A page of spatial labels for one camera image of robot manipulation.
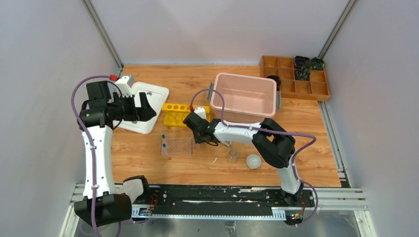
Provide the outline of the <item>yellow test tube rack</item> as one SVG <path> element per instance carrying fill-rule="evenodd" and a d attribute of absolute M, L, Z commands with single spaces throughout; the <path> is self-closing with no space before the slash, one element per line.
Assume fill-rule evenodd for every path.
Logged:
<path fill-rule="evenodd" d="M 183 121 L 190 113 L 190 104 L 164 103 L 162 112 L 165 113 L 164 126 L 186 128 Z"/>

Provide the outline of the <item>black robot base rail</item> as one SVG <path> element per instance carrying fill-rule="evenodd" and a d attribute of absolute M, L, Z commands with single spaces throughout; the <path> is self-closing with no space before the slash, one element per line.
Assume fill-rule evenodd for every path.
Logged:
<path fill-rule="evenodd" d="M 304 221 L 317 198 L 304 189 L 292 196 L 279 187 L 152 185 L 133 204 L 134 221 L 166 219 Z"/>

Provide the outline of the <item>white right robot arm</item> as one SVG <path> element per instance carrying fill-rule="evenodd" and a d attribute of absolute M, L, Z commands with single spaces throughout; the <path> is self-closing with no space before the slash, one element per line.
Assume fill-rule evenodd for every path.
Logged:
<path fill-rule="evenodd" d="M 193 132 L 196 144 L 236 142 L 252 144 L 260 157 L 276 168 L 281 181 L 281 195 L 288 206 L 295 206 L 302 199 L 303 184 L 297 178 L 293 162 L 295 139 L 273 119 L 257 123 L 234 123 L 221 119 L 207 121 L 196 112 L 190 112 L 183 123 Z"/>

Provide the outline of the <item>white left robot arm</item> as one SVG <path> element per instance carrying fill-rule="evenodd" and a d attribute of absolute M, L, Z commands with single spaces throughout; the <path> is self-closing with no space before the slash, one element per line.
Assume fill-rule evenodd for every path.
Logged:
<path fill-rule="evenodd" d="M 132 217 L 132 204 L 145 204 L 151 190 L 143 175 L 126 178 L 116 187 L 112 172 L 111 145 L 114 121 L 149 121 L 157 114 L 147 94 L 125 96 L 111 92 L 110 81 L 86 85 L 88 99 L 76 111 L 85 145 L 86 178 L 83 199 L 75 203 L 75 213 L 91 227 L 122 222 Z"/>

